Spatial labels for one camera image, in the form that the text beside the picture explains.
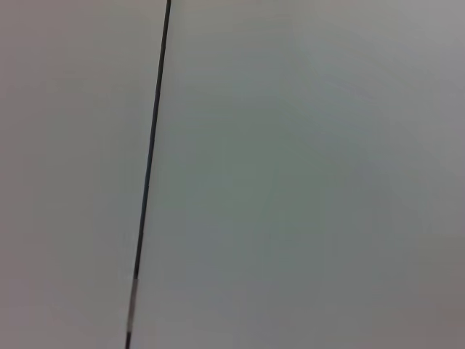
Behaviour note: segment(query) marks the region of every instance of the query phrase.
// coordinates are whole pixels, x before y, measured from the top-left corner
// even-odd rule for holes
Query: white surface
[[[124,347],[165,1],[0,3],[0,346]]]
[[[174,1],[133,348],[465,346],[462,1]]]

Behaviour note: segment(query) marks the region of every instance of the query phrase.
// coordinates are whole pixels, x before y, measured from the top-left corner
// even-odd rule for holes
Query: white wall
[[[134,348],[462,348],[462,1],[171,11]]]
[[[0,3],[0,346],[122,348],[165,1]]]

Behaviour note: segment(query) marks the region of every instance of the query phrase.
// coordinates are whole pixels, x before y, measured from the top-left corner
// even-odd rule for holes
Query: dark vertical line
[[[131,299],[129,303],[128,323],[126,329],[125,349],[130,349],[132,338],[132,324],[134,321],[134,312],[137,296],[137,281],[139,280],[140,256],[142,254],[142,242],[144,240],[145,215],[147,213],[148,190],[150,184],[150,174],[152,172],[153,148],[155,146],[155,131],[158,119],[158,106],[160,105],[161,79],[163,76],[163,64],[166,51],[166,37],[168,36],[169,13],[171,10],[171,0],[166,1],[165,21],[163,24],[163,36],[161,39],[160,60],[158,61],[157,86],[155,89],[155,103],[153,106],[152,126],[150,129],[150,144],[147,156],[147,169],[145,170],[144,194],[142,197],[142,210],[140,212],[139,235],[137,237],[136,261],[134,263],[133,282],[131,290]]]

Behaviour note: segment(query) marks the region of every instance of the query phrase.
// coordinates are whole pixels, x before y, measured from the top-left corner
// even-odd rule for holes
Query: gray wall
[[[124,346],[165,1],[0,1],[0,346]]]
[[[174,1],[134,348],[462,348],[462,1]]]

